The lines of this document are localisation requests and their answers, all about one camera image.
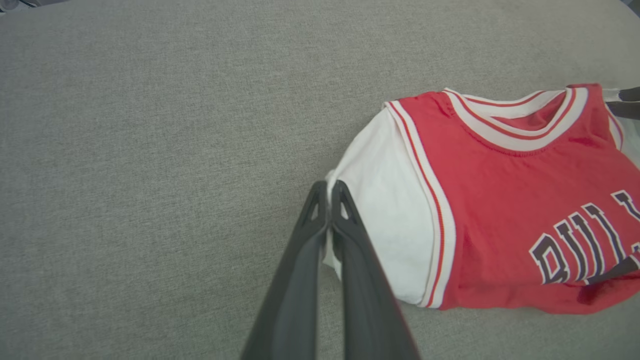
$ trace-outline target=basketball jersey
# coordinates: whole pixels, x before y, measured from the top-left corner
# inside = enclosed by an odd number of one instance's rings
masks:
[[[413,204],[404,214],[424,205],[407,215],[422,223],[407,227],[412,240],[381,244],[377,222],[370,230],[367,212],[398,211],[362,204],[362,167],[347,161],[332,176],[356,194],[394,293],[440,309],[591,313],[640,290],[640,171],[620,152],[623,130],[602,96],[599,85],[509,102],[445,89],[386,103],[397,137],[378,151],[387,189],[374,187],[389,204],[396,194]],[[399,143],[413,174],[383,171],[406,168],[389,154]]]

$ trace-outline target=red jersey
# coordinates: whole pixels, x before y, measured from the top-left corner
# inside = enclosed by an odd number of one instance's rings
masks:
[[[599,85],[385,105],[435,225],[423,306],[592,313],[640,290],[640,171]]]

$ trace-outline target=black object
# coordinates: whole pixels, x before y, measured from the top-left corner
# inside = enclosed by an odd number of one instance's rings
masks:
[[[27,3],[25,0],[18,0],[18,1],[20,1],[21,3],[25,4],[26,6],[28,6],[30,8],[34,8],[35,7],[34,5]]]
[[[618,97],[621,101],[607,102],[607,106],[613,115],[640,120],[640,86],[620,90]]]
[[[342,261],[345,358],[420,358],[349,188],[342,181],[333,187],[332,204],[329,210],[326,182],[316,182],[242,359],[316,358],[317,271],[329,228],[333,229],[333,249]]]

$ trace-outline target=white stripe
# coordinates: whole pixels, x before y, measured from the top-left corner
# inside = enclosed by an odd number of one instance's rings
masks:
[[[622,143],[625,141],[625,135],[622,133],[622,124],[618,121],[615,115],[611,112],[607,104],[604,104],[604,108],[607,109],[609,114],[609,132],[613,136],[613,141],[616,143],[616,148],[622,151]]]
[[[431,293],[433,292],[433,301],[431,302],[430,307],[438,308],[440,307],[440,305],[442,305],[444,292],[447,287],[447,283],[449,282],[449,276],[451,275],[451,268],[453,266],[453,257],[456,251],[456,226],[449,201],[447,200],[447,197],[445,196],[445,193],[442,190],[442,187],[440,186],[440,183],[438,182],[438,179],[433,172],[431,165],[429,164],[429,160],[427,159],[427,155],[424,152],[424,148],[422,147],[422,141],[420,140],[418,131],[415,127],[415,124],[413,123],[413,119],[404,110],[402,105],[400,105],[399,101],[392,101],[391,103],[393,104],[393,106],[391,106],[389,102],[386,102],[385,105],[390,110],[391,114],[393,114],[398,128],[400,128],[401,130],[404,144],[407,147],[407,151],[409,152],[409,154],[411,154],[413,167],[418,175],[418,178],[420,179],[422,190],[424,191],[429,202],[429,206],[432,210],[431,215],[433,217],[434,224],[433,259],[431,260],[431,269],[429,270],[426,291],[419,306],[427,306],[429,298],[431,297]],[[406,122],[406,128],[408,132],[404,128],[402,119],[404,119],[404,121]],[[411,138],[411,141],[413,142],[413,149],[415,149],[417,159],[414,156],[409,138]],[[440,205],[440,216],[442,216],[442,223],[444,225],[444,251],[441,264],[438,264],[438,260],[440,258],[440,220],[438,219],[438,208],[436,207],[435,199],[431,196],[429,186],[425,182],[422,172],[420,171],[418,161],[420,162],[420,165],[422,165],[424,176],[431,185],[433,193],[438,199],[438,203]],[[435,284],[438,267],[440,268],[440,278],[438,280],[438,283]]]
[[[613,142],[616,144],[616,149],[622,150],[622,134],[616,127],[615,119],[612,117],[609,117],[609,132],[613,137]]]
[[[564,109],[567,107],[569,101],[571,100],[570,91],[571,90],[568,89],[568,91],[566,93],[566,96],[564,97],[564,102],[562,103],[562,105],[560,105],[560,108],[556,112],[556,115],[553,117],[553,119],[545,127],[543,127],[542,129],[538,129],[538,130],[523,130],[523,129],[519,129],[517,127],[513,127],[513,126],[507,125],[507,124],[505,124],[505,123],[503,123],[501,121],[498,121],[498,120],[494,119],[492,116],[500,116],[500,117],[507,117],[507,118],[511,118],[511,119],[517,119],[518,117],[524,117],[524,116],[527,116],[527,115],[531,115],[534,112],[542,109],[542,107],[544,107],[544,105],[548,104],[556,96],[558,96],[561,93],[563,93],[562,91],[549,92],[548,94],[540,95],[539,97],[542,97],[542,99],[538,100],[538,98],[535,98],[530,103],[517,106],[515,109],[500,108],[500,107],[497,108],[495,106],[484,105],[483,108],[488,113],[483,113],[482,111],[479,111],[479,110],[475,110],[474,111],[474,108],[478,108],[478,106],[476,106],[476,104],[472,104],[472,103],[469,103],[468,101],[466,101],[464,96],[462,96],[460,94],[458,94],[458,95],[460,96],[460,98],[462,98],[462,101],[467,105],[467,107],[470,108],[476,115],[478,115],[479,117],[484,119],[484,121],[487,121],[487,122],[493,124],[494,126],[497,126],[497,127],[501,128],[503,130],[509,131],[510,133],[513,133],[513,134],[518,134],[518,135],[522,135],[522,136],[538,136],[538,135],[542,135],[542,134],[546,133],[547,131],[549,131],[549,129],[551,127],[553,127],[553,125],[558,121],[558,119],[560,118],[560,114],[562,114]]]
[[[445,88],[444,90],[455,92],[455,91],[451,90],[450,88]],[[485,99],[484,97],[474,96],[474,95],[464,95],[464,97],[466,97],[467,99],[473,99],[473,100],[478,100],[478,101],[492,102],[494,104],[510,105],[510,104],[517,104],[519,102],[523,102],[523,101],[529,100],[530,98],[534,97],[536,94],[539,94],[541,92],[544,92],[544,91],[536,91],[536,92],[533,92],[533,93],[531,93],[529,95],[526,95],[525,97],[523,97],[521,99],[518,99],[518,100],[507,100],[507,101]]]
[[[473,115],[467,112],[464,109],[464,106],[458,100],[458,98],[451,92],[445,92],[449,99],[451,100],[451,104],[453,105],[454,110],[460,117],[464,123],[473,130],[476,134],[484,138],[485,140],[494,143],[500,147],[505,149],[514,150],[514,151],[533,151],[542,149],[543,147],[550,144],[554,141],[558,136],[562,135],[567,129],[569,129],[573,123],[578,119],[580,114],[582,113],[582,109],[587,102],[588,91],[586,88],[569,88],[567,89],[567,99],[570,99],[571,92],[575,92],[575,99],[573,101],[573,106],[569,109],[567,114],[561,119],[560,123],[553,128],[546,136],[538,139],[518,139],[512,136],[506,135],[497,131],[496,129],[490,127],[489,125],[481,122],[476,119]],[[556,115],[552,119],[552,122],[555,122],[559,119],[560,115],[564,112],[564,109],[567,107],[568,101],[565,101],[558,111]]]
[[[503,122],[497,121],[491,117],[496,116],[496,117],[505,117],[508,119],[517,119],[519,117],[525,117],[525,116],[529,116],[533,113],[535,113],[536,111],[542,109],[545,107],[545,105],[547,105],[548,103],[550,103],[552,100],[554,100],[558,95],[562,94],[564,91],[562,90],[558,90],[558,91],[546,91],[546,92],[535,92],[535,94],[540,94],[539,96],[537,96],[535,99],[530,100],[524,104],[520,104],[520,105],[514,105],[514,106],[508,106],[508,107],[503,107],[503,106],[495,106],[495,105],[490,105],[490,104],[478,104],[476,102],[472,102],[472,101],[465,101],[465,104],[467,104],[467,106],[476,114],[478,114],[480,117],[482,117],[483,119],[485,119],[488,122],[491,122],[492,124],[495,124],[496,126],[499,126],[505,130],[514,132],[517,131],[519,129],[514,128],[513,126],[509,126],[508,124],[505,124]],[[464,100],[467,100],[469,98],[472,98],[469,95],[461,95],[459,94]],[[497,101],[493,101],[493,100],[487,100],[487,99],[483,99],[483,101],[486,102],[492,102],[495,104],[499,104],[499,102]],[[527,131],[527,130],[521,130],[524,131],[524,133],[522,133],[521,135],[531,135],[531,136],[535,136],[536,133],[535,131]],[[544,133],[545,129],[542,130],[537,130],[540,133]]]

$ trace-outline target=white sleeve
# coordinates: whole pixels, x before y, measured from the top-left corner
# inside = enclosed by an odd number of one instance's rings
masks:
[[[602,89],[602,98],[609,112],[609,131],[618,149],[640,169],[640,120],[617,117],[611,113],[607,102],[622,101],[620,89]]]
[[[388,109],[362,129],[326,180],[329,195],[337,180],[349,186],[394,295],[420,304],[431,266],[434,227],[427,198]],[[326,249],[324,262],[340,276],[331,232]]]
[[[616,117],[615,119],[618,121],[622,132],[622,148],[620,151],[627,155],[629,160],[640,169],[640,120],[624,117]]]

